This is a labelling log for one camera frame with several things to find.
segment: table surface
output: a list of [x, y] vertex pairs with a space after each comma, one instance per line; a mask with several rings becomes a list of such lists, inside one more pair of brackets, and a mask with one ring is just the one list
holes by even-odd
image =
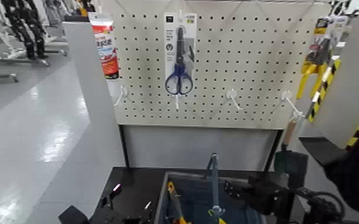
[[[101, 198], [108, 196], [113, 188], [121, 183], [122, 192], [114, 197], [113, 208], [102, 209], [99, 201], [91, 223], [122, 223], [126, 217], [139, 217], [144, 211], [145, 205], [151, 201], [150, 208], [156, 211], [159, 202], [160, 190], [163, 178], [167, 171], [205, 174], [206, 170], [193, 169], [157, 169], [157, 168], [113, 168]], [[263, 175], [257, 171], [220, 170], [220, 177], [247, 179], [249, 176]], [[273, 182], [279, 183], [280, 178], [274, 173], [268, 173], [267, 177]]]

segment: white pegboard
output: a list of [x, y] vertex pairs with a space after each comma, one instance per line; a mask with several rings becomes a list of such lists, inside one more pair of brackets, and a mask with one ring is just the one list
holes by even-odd
[[[165, 90], [163, 13], [198, 14], [194, 89]], [[284, 129], [321, 2], [136, 1], [103, 3], [115, 22], [120, 75], [128, 97], [115, 108], [123, 125]], [[238, 110], [226, 99], [238, 93]]]

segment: pegboard hook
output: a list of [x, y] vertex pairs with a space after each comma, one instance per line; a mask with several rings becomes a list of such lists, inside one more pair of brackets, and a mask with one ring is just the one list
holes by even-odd
[[234, 89], [227, 92], [227, 99], [231, 99], [238, 110], [243, 110], [243, 108], [238, 105], [237, 101], [235, 100], [235, 97], [237, 97], [237, 91], [235, 91]]
[[182, 10], [179, 10], [178, 21], [182, 23]]
[[296, 119], [301, 119], [304, 116], [303, 112], [299, 111], [295, 105], [293, 104], [293, 102], [289, 99], [292, 96], [291, 91], [284, 91], [281, 94], [281, 100], [282, 101], [287, 101], [289, 103], [289, 105], [291, 105], [291, 107], [293, 108], [293, 116], [292, 119], [296, 118]]
[[175, 98], [175, 108], [177, 110], [179, 110], [180, 109], [180, 95], [175, 94], [175, 95], [173, 95], [173, 97]]
[[119, 95], [116, 103], [114, 104], [114, 106], [116, 107], [120, 103], [122, 97], [126, 97], [127, 95], [128, 95], [128, 91], [126, 90], [125, 86], [121, 85], [121, 87], [120, 87], [120, 95]]

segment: product packaging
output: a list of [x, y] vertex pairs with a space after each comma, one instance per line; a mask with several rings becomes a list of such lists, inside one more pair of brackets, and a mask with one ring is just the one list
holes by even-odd
[[109, 15], [88, 13], [96, 38], [101, 66], [106, 79], [117, 79], [117, 47], [113, 36], [113, 20]]
[[196, 47], [197, 14], [195, 13], [164, 13], [165, 39], [165, 76], [168, 78], [174, 72], [177, 55], [178, 28], [183, 30], [183, 57], [186, 71], [193, 77], [193, 67]]

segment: scissors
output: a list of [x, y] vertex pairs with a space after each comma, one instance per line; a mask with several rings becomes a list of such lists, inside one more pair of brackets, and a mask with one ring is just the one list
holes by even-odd
[[[177, 57], [174, 65], [174, 72], [168, 76], [165, 86], [167, 92], [173, 95], [187, 94], [191, 92], [193, 88], [193, 82], [191, 76], [187, 73], [187, 69], [184, 63], [184, 30], [182, 27], [178, 28], [178, 39], [177, 39]], [[170, 88], [169, 84], [174, 83], [175, 89]]]

